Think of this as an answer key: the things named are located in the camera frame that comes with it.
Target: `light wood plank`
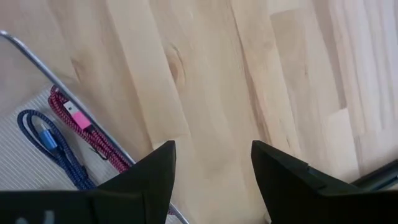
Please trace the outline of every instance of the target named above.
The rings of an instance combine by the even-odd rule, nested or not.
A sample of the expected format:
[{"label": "light wood plank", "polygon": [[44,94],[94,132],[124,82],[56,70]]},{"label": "light wood plank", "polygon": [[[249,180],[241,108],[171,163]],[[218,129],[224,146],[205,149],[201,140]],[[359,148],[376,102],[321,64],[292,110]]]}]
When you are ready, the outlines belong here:
[{"label": "light wood plank", "polygon": [[49,1],[85,103],[135,159],[151,152],[136,90],[105,1]]},{"label": "light wood plank", "polygon": [[326,139],[329,174],[347,183],[360,177],[354,137],[347,109],[328,116],[322,122]]}]

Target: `pink usb connector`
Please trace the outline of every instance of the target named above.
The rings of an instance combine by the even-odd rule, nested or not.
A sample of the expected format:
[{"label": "pink usb connector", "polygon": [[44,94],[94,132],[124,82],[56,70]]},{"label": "pink usb connector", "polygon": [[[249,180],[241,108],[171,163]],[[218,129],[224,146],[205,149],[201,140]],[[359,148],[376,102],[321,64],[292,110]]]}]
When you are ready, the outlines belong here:
[{"label": "pink usb connector", "polygon": [[91,125],[86,116],[71,101],[64,103],[63,106],[67,109],[73,120],[82,130]]}]

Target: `cable connector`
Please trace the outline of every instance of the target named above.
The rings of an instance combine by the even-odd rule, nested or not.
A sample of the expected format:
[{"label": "cable connector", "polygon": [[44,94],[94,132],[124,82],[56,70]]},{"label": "cable connector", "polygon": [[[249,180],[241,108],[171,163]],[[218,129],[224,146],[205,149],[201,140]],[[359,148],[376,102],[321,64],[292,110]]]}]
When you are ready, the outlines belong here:
[{"label": "cable connector", "polygon": [[39,133],[41,143],[48,151],[52,151],[58,147],[58,144],[52,136],[50,129],[46,127],[43,123],[37,126],[36,130]]},{"label": "cable connector", "polygon": [[64,103],[63,106],[67,109],[73,120],[82,130],[91,126],[90,121],[71,101]]}]

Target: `red braided cable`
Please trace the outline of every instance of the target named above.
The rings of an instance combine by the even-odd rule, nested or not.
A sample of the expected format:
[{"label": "red braided cable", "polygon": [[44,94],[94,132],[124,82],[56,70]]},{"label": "red braided cable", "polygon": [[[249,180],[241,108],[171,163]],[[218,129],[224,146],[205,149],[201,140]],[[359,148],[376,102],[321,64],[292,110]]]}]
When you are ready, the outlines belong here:
[{"label": "red braided cable", "polygon": [[119,172],[128,170],[131,166],[130,162],[106,139],[103,133],[95,128],[86,128],[83,130],[76,124],[75,120],[73,120],[72,116],[63,106],[68,101],[55,86],[51,88],[49,105],[54,113],[95,150],[107,157],[109,162]]}]

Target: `metal rod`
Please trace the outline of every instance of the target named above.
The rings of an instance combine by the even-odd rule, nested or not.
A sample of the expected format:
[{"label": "metal rod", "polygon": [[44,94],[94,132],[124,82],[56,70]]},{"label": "metal rod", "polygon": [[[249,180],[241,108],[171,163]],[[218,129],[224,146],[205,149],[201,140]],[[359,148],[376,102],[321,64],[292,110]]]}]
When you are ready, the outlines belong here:
[{"label": "metal rod", "polygon": [[[123,153],[123,155],[133,164],[135,160],[122,148],[122,146],[95,120],[94,116],[88,111],[83,103],[73,95],[73,93],[61,82],[61,80],[35,55],[29,48],[18,38],[10,35],[4,30],[0,30],[0,36],[8,40],[14,47],[16,47],[25,57],[27,57],[55,86],[57,86],[62,93],[64,93],[69,100],[90,120],[92,125],[99,129],[109,141],[116,146],[116,148]],[[182,215],[182,213],[170,202],[170,209],[174,215],[183,223],[189,224],[188,220]]]}]

